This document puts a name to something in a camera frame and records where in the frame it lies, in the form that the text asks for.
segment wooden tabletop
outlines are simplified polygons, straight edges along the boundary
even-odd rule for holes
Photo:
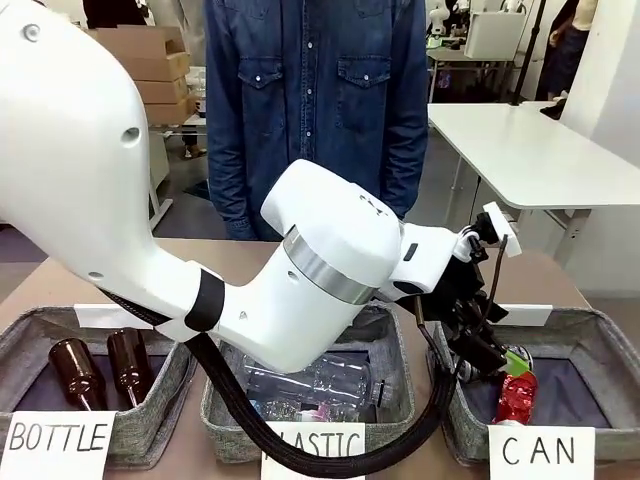
[[[218,272],[232,284],[251,280],[264,265],[275,244],[211,240],[159,240],[173,254],[195,260]],[[493,258],[482,265],[487,283],[493,272]],[[558,307],[587,307],[582,295],[553,260],[540,253],[526,252],[505,259],[496,300],[502,303],[544,303]],[[65,271],[57,262],[47,260],[0,305],[0,331],[21,313],[37,306],[108,303],[93,286]],[[422,411],[431,391],[425,363],[425,345],[415,335],[414,318],[398,309],[403,337],[414,382],[416,410]],[[110,480],[256,480],[258,463],[224,465],[216,461],[211,440],[200,422],[200,400],[204,375],[194,378],[182,415],[171,442],[157,466],[146,472],[109,471]],[[606,480],[640,478],[640,470],[609,468],[598,473]],[[480,480],[488,478],[484,467],[463,468],[451,457],[440,431],[416,453],[394,467],[373,475],[380,480],[432,478],[438,480]]]

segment floor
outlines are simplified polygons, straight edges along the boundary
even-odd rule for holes
[[[178,137],[167,143],[170,174],[159,189],[161,198],[173,198],[174,204],[160,222],[154,234],[158,237],[173,238],[225,238],[224,224],[209,201],[184,193],[207,175],[206,158],[185,161],[181,158],[182,145]],[[407,221],[419,225],[442,225],[450,186],[457,164],[457,154],[436,132],[433,132],[420,193],[415,206],[407,215]],[[470,206],[476,189],[476,176],[467,169],[463,175],[463,193],[453,211],[450,227],[460,228],[469,222]],[[495,194],[484,184],[480,184],[475,215],[482,205],[497,200]],[[26,278],[46,258],[29,240],[10,227],[0,226],[0,301],[2,301],[24,278]],[[640,309],[640,299],[588,299],[594,308],[608,313],[640,348],[640,323],[636,322],[636,312]]]

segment denim shirt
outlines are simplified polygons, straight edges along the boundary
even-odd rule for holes
[[[404,217],[427,146],[424,2],[205,0],[205,14],[209,190],[230,238],[276,238],[260,208],[298,158]]]

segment screw hole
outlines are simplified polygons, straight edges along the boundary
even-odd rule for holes
[[[136,127],[128,128],[122,134],[122,144],[125,147],[132,147],[135,145],[140,138],[140,129]]]

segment cardboard box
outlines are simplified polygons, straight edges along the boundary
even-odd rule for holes
[[[189,93],[187,80],[184,77],[173,82],[136,81],[135,84],[142,101],[146,104],[178,103]]]
[[[195,112],[191,97],[174,104],[145,105],[149,125],[180,125]]]
[[[94,37],[139,81],[173,82],[189,72],[180,29],[120,25],[99,28]]]

